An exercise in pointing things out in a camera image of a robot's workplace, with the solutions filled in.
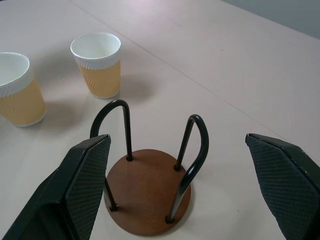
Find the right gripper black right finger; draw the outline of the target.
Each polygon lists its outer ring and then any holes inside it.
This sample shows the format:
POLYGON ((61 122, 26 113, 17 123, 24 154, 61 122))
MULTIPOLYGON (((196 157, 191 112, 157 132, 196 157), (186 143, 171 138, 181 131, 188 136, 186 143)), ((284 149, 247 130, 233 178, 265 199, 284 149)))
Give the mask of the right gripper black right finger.
POLYGON ((286 240, 320 240, 320 167, 297 145, 255 133, 245 143, 263 199, 286 240))

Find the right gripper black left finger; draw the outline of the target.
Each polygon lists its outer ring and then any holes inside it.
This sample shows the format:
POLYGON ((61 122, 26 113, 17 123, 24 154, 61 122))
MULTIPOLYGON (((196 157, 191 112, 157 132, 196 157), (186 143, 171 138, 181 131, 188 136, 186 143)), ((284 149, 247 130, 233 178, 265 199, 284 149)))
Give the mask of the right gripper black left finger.
POLYGON ((37 187, 2 240, 90 240, 110 146, 108 134, 73 146, 37 187))

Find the orange and white paper cup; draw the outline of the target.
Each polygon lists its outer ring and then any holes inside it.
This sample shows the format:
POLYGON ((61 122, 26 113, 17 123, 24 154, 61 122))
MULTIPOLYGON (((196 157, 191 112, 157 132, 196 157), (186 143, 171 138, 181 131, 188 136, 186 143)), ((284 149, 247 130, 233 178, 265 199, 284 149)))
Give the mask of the orange and white paper cup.
POLYGON ((121 46, 117 36, 106 32, 88 33, 71 43, 70 51, 94 97, 107 99, 120 91, 121 46))
POLYGON ((40 122, 46 113, 30 60, 19 53, 0 52, 0 115, 17 127, 28 127, 40 122))

